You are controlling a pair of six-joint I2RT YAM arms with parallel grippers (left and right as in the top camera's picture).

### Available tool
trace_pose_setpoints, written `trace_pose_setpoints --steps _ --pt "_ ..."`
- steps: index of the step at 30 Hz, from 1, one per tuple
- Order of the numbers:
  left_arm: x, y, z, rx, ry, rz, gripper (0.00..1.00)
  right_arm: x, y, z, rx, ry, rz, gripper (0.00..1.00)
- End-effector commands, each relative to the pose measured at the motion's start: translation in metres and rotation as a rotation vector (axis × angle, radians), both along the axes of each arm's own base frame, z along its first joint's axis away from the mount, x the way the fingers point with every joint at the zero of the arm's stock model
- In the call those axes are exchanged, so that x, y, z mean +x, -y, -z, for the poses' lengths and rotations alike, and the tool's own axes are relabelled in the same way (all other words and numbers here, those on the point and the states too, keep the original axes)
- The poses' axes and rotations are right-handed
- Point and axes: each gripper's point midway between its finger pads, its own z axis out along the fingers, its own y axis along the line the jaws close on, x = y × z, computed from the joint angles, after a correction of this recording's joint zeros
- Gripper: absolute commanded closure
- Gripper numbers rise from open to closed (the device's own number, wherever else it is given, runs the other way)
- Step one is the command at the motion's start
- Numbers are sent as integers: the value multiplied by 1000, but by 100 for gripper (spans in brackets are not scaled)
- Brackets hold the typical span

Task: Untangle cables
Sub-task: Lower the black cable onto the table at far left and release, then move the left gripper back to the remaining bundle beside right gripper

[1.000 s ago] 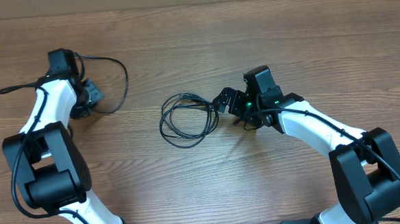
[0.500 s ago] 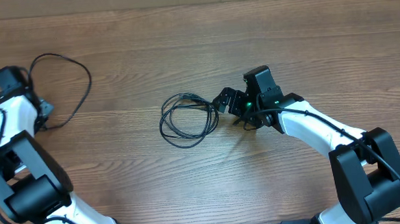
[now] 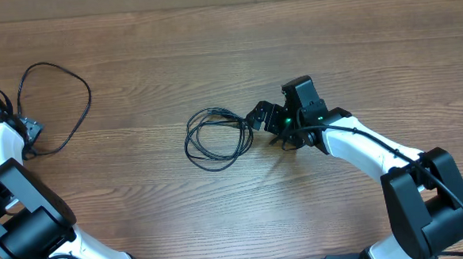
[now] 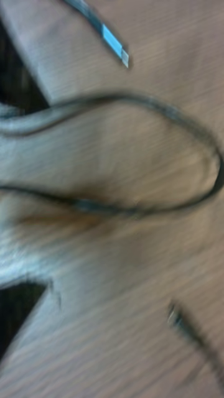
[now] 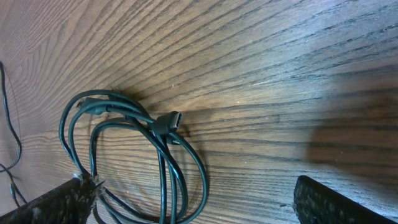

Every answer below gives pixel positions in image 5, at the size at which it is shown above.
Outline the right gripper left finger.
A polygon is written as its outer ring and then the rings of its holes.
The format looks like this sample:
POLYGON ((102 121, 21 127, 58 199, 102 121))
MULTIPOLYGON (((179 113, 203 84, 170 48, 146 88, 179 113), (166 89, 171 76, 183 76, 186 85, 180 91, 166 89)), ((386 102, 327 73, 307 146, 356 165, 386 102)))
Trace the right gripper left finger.
POLYGON ((103 193, 96 177, 82 174, 1 216, 1 224, 86 223, 103 193))

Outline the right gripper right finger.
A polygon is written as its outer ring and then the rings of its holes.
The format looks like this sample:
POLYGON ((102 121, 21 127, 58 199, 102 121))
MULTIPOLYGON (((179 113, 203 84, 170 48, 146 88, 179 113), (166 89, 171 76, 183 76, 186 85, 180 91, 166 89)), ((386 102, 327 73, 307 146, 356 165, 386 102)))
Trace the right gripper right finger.
POLYGON ((301 224, 396 224, 306 175, 297 179, 293 208, 301 224))

